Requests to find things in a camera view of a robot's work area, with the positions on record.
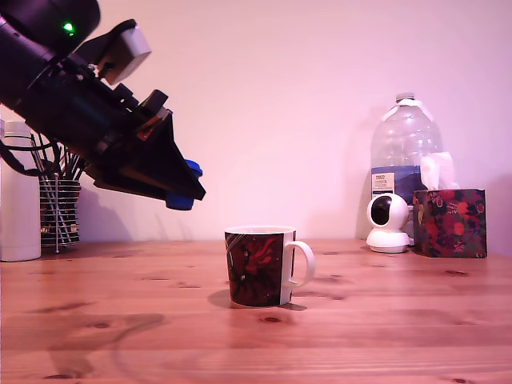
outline mug handle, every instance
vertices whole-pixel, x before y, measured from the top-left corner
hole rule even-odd
[[[311,250],[310,246],[305,244],[304,242],[289,242],[285,245],[285,248],[300,248],[304,255],[306,256],[306,265],[307,265],[307,272],[306,272],[306,278],[303,282],[294,282],[293,280],[288,280],[283,282],[283,285],[289,288],[299,288],[300,286],[304,286],[311,280],[313,280],[314,271],[316,269],[316,266],[314,264],[314,256],[313,251]]]

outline green led light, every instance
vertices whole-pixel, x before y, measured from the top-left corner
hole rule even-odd
[[[63,28],[65,30],[67,30],[68,32],[74,32],[73,24],[71,24],[70,22],[67,22],[66,24],[64,24]]]

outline mug rim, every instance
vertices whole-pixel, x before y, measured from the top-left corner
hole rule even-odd
[[[227,234],[289,234],[295,231],[292,226],[232,226],[224,230]]]

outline water bottle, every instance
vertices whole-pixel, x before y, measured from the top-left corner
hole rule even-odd
[[[409,221],[403,230],[414,244],[412,206],[415,190],[424,190],[420,159],[442,152],[441,133],[434,119],[414,94],[398,94],[396,105],[378,125],[371,143],[372,198],[379,194],[400,195],[409,206]]]
[[[31,147],[30,128],[24,122],[5,122],[2,140],[7,146]],[[26,169],[34,168],[30,152],[14,155]],[[20,262],[41,257],[39,180],[12,170],[0,161],[0,259]]]

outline white canister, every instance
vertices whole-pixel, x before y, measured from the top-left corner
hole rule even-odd
[[[3,142],[7,146],[31,147],[30,128],[24,122],[4,122]],[[25,169],[35,168],[30,152],[13,151]],[[3,160],[0,193],[2,226],[0,259],[21,262],[41,257],[39,180],[12,170]]]

